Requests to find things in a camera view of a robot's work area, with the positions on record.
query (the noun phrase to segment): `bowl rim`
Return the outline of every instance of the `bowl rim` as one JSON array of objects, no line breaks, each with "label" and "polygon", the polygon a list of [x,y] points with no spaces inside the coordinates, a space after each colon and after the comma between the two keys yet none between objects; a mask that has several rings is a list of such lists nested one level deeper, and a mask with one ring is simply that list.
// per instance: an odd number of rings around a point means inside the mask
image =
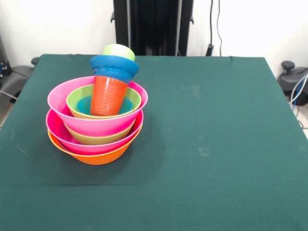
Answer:
[{"label": "bowl rim", "polygon": [[53,137],[54,137],[55,139],[57,139],[58,141],[59,141],[59,139],[58,139],[55,135],[53,135],[53,133],[52,133],[49,129],[47,129],[47,133],[48,133],[49,139],[50,139],[50,141],[53,143],[53,145],[54,145],[56,148],[58,148],[59,150],[61,150],[62,152],[65,152],[65,153],[67,153],[67,154],[69,154],[69,155],[73,155],[73,156],[89,157],[89,158],[91,158],[91,157],[98,157],[98,156],[103,156],[103,155],[112,154],[112,153],[117,152],[117,151],[119,151],[120,149],[126,147],[126,145],[130,146],[130,144],[134,141],[134,139],[136,139],[136,137],[137,137],[137,136],[139,135],[139,133],[141,132],[142,126],[143,126],[143,122],[141,123],[140,129],[137,130],[137,133],[134,135],[134,137],[133,137],[129,142],[127,142],[126,144],[124,144],[123,146],[121,146],[121,147],[119,147],[119,148],[117,148],[117,149],[115,149],[115,150],[112,150],[112,151],[110,151],[110,152],[102,153],[102,154],[97,154],[97,155],[80,155],[80,154],[75,154],[75,153],[73,153],[73,152],[71,152],[71,151],[69,151],[69,150],[66,150],[64,147],[58,146],[57,144],[55,144],[54,141],[52,140],[52,137],[51,137],[51,136],[53,136]]},{"label": "bowl rim", "polygon": [[126,62],[125,68],[116,68],[116,69],[124,70],[125,72],[128,72],[132,76],[132,79],[139,71],[139,65],[138,63],[135,62],[135,60],[131,60],[126,57],[122,57],[118,55],[111,55],[111,54],[99,54],[99,55],[95,55],[92,58],[90,58],[90,66],[92,69],[93,69],[93,66],[95,66],[93,62],[97,62],[97,59],[101,59],[101,58],[103,59],[112,58],[112,59],[117,59],[120,62]]},{"label": "bowl rim", "polygon": [[[95,76],[85,76],[85,77],[74,78],[74,79],[68,80],[68,81],[63,82],[63,83],[57,85],[56,87],[54,87],[54,88],[49,92],[48,97],[47,97],[47,103],[48,103],[49,107],[50,107],[52,110],[54,110],[55,113],[60,114],[61,116],[66,117],[66,118],[68,118],[68,119],[73,119],[73,120],[77,120],[77,121],[85,121],[85,120],[86,120],[86,121],[89,121],[89,122],[90,122],[90,121],[97,121],[97,122],[103,122],[103,121],[105,121],[105,122],[106,122],[106,121],[111,121],[111,120],[115,120],[115,119],[127,117],[127,116],[130,115],[130,114],[127,114],[127,115],[119,116],[119,117],[115,117],[115,118],[107,118],[107,119],[96,119],[96,120],[93,120],[93,119],[76,118],[76,117],[73,117],[73,116],[70,116],[70,115],[63,114],[62,112],[59,112],[58,110],[55,110],[54,107],[53,107],[53,106],[51,105],[51,103],[50,103],[50,100],[51,100],[51,99],[50,99],[50,98],[51,98],[51,93],[52,93],[57,87],[59,87],[59,86],[61,86],[61,85],[67,84],[68,82],[71,82],[71,81],[76,81],[77,79],[80,79],[80,78],[87,78],[87,77],[95,77]],[[149,96],[148,96],[147,91],[146,91],[141,85],[139,85],[138,83],[136,83],[136,82],[134,82],[134,81],[131,81],[131,83],[133,83],[133,84],[137,85],[138,87],[140,87],[141,89],[143,89],[144,94],[145,94],[144,104],[142,105],[142,102],[141,102],[141,107],[139,107],[136,111],[134,111],[134,113],[135,113],[135,112],[137,112],[138,110],[141,111],[142,108],[147,104],[148,99],[149,99]]]},{"label": "bowl rim", "polygon": [[138,128],[132,132],[130,135],[118,140],[118,141],[115,141],[115,142],[112,142],[112,143],[106,143],[106,144],[100,144],[100,145],[84,145],[84,144],[79,144],[79,143],[72,143],[70,141],[66,141],[58,136],[56,136],[49,128],[49,125],[48,125],[48,115],[51,113],[51,111],[53,111],[52,109],[49,109],[49,111],[47,112],[46,114],[46,119],[45,119],[45,122],[46,122],[46,127],[47,129],[52,133],[53,136],[55,136],[58,140],[60,141],[63,141],[65,143],[69,143],[69,144],[72,144],[74,146],[77,146],[77,147],[104,147],[104,146],[109,146],[109,145],[113,145],[113,144],[117,144],[117,143],[120,143],[123,139],[126,139],[127,137],[130,137],[129,139],[132,139],[132,137],[138,132],[139,128],[142,127],[142,124],[143,124],[143,119],[144,119],[144,115],[143,115],[143,111],[141,110],[139,113],[141,113],[141,123],[139,124]]},{"label": "bowl rim", "polygon": [[122,113],[122,114],[119,114],[119,115],[113,115],[113,116],[112,116],[112,115],[108,115],[108,116],[95,116],[95,115],[87,115],[87,114],[81,113],[81,112],[75,110],[74,108],[72,108],[72,107],[69,105],[69,103],[68,103],[68,98],[70,97],[70,95],[73,94],[74,91],[79,90],[80,88],[85,88],[85,87],[88,87],[88,86],[91,86],[91,85],[94,85],[94,84],[88,84],[88,85],[81,86],[81,87],[76,88],[75,90],[71,91],[71,93],[68,94],[68,96],[67,96],[67,98],[66,98],[66,105],[67,105],[67,107],[68,107],[70,110],[74,111],[74,113],[79,114],[79,115],[82,115],[82,116],[89,117],[89,118],[91,118],[91,119],[98,119],[98,118],[100,118],[100,119],[117,118],[117,117],[120,117],[120,116],[124,116],[124,115],[126,115],[126,114],[133,113],[134,111],[138,110],[138,108],[140,107],[140,105],[141,105],[141,103],[142,103],[142,97],[141,97],[141,95],[140,95],[136,90],[134,90],[133,88],[128,87],[130,90],[134,91],[134,92],[138,95],[139,100],[140,100],[139,103],[138,103],[138,105],[137,105],[137,107],[134,108],[134,109],[131,109],[131,110],[128,111],[128,112],[125,112],[125,113]]},{"label": "bowl rim", "polygon": [[66,127],[66,129],[67,129],[69,132],[72,132],[72,133],[74,133],[74,134],[76,134],[76,135],[79,135],[79,136],[82,136],[82,137],[84,137],[84,138],[88,138],[88,139],[93,139],[93,138],[95,138],[95,139],[107,139],[107,138],[111,138],[111,137],[117,136],[117,135],[119,135],[119,134],[121,134],[121,133],[124,133],[124,132],[126,132],[127,130],[131,130],[132,127],[133,127],[133,125],[134,125],[134,123],[135,123],[135,121],[136,121],[136,119],[134,119],[134,121],[131,123],[131,125],[130,125],[129,127],[127,127],[126,129],[124,129],[123,131],[118,132],[118,133],[113,134],[113,135],[110,135],[110,136],[86,136],[86,135],[82,135],[82,134],[80,134],[80,133],[75,132],[74,130],[72,130],[68,125],[65,124],[65,122],[63,122],[63,123],[64,123],[64,126]]}]

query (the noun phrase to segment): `blue cable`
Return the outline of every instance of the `blue cable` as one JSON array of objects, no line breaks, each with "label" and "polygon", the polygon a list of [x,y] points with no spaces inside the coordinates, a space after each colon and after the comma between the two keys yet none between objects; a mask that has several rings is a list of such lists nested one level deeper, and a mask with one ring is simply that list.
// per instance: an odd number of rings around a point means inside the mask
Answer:
[{"label": "blue cable", "polygon": [[[299,85],[297,86],[296,95],[298,95],[298,93],[299,93],[299,89],[300,89],[300,86],[301,86],[302,82],[303,82],[303,81],[301,81],[301,82],[299,83]],[[293,111],[294,111],[294,109],[295,109],[296,101],[297,101],[297,99],[294,101],[294,104],[293,104]]]}]

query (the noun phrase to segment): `table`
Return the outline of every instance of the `table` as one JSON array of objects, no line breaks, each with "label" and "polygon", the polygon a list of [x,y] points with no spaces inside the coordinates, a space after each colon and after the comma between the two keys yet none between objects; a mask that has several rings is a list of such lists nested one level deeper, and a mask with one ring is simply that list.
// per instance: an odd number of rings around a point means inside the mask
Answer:
[{"label": "table", "polygon": [[45,115],[91,57],[43,55],[0,131],[0,230],[308,230],[308,142],[265,59],[137,57],[143,129],[89,166]]}]

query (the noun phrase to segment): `floor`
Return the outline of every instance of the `floor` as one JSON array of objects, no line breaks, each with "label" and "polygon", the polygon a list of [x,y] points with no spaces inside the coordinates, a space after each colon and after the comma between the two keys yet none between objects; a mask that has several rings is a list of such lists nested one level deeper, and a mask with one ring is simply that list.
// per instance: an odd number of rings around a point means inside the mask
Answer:
[{"label": "floor", "polygon": [[3,113],[0,113],[0,130],[6,118],[8,117],[9,113],[11,112],[11,109],[13,108],[13,106],[14,106],[13,103],[9,103],[8,106],[3,110]]},{"label": "floor", "polygon": [[[7,108],[4,110],[4,113],[0,114],[0,130],[1,127],[3,126],[6,118],[8,117],[9,113],[11,112],[11,109],[13,108],[14,104],[10,103]],[[301,106],[301,107],[296,107],[294,109],[294,115],[297,115],[297,111],[299,109],[298,112],[298,116],[297,119],[303,124],[303,126],[305,128],[308,128],[308,104],[306,104],[305,106]],[[308,139],[308,129],[303,129],[304,134],[306,135],[307,139]]]}]

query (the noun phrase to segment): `black cable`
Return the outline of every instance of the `black cable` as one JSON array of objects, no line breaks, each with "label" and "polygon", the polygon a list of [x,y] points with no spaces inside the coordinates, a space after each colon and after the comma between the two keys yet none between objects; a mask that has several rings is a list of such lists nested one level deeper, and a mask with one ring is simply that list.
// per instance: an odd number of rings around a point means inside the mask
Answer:
[{"label": "black cable", "polygon": [[22,74],[22,73],[20,73],[20,72],[18,72],[18,71],[14,71],[14,70],[12,70],[12,72],[15,72],[15,73],[17,73],[17,74],[19,74],[19,75],[21,75],[21,76],[26,77],[26,78],[28,78],[28,79],[29,79],[29,77],[28,77],[28,76],[26,76],[26,75],[24,75],[24,74]]},{"label": "black cable", "polygon": [[302,123],[302,122],[300,122],[299,120],[297,120],[297,121],[298,121],[298,123],[299,123],[300,127],[301,127],[301,128],[303,128],[303,127],[304,127],[303,123]]},{"label": "black cable", "polygon": [[219,48],[219,54],[221,56],[221,46],[222,46],[222,39],[219,33],[219,29],[218,29],[218,21],[219,21],[219,16],[220,16],[220,0],[218,0],[218,15],[217,15],[217,23],[216,23],[216,27],[217,27],[217,33],[218,33],[218,37],[220,39],[220,48]]},{"label": "black cable", "polygon": [[277,82],[279,81],[279,79],[284,75],[284,73],[282,73],[281,75],[279,75]]},{"label": "black cable", "polygon": [[213,41],[212,10],[213,10],[213,0],[211,0],[211,10],[210,10],[210,31],[211,31],[211,42],[210,42],[210,44],[211,44],[211,45],[212,45],[212,41]]},{"label": "black cable", "polygon": [[298,117],[298,113],[299,113],[299,100],[298,100],[298,105],[297,105],[298,107],[297,107],[297,113],[296,113],[296,115],[295,115],[295,118],[297,118]]},{"label": "black cable", "polygon": [[308,70],[308,68],[305,68],[305,69],[303,69],[302,71],[297,72],[297,75],[302,74],[302,73],[304,73],[304,72],[307,71],[307,70]]}]

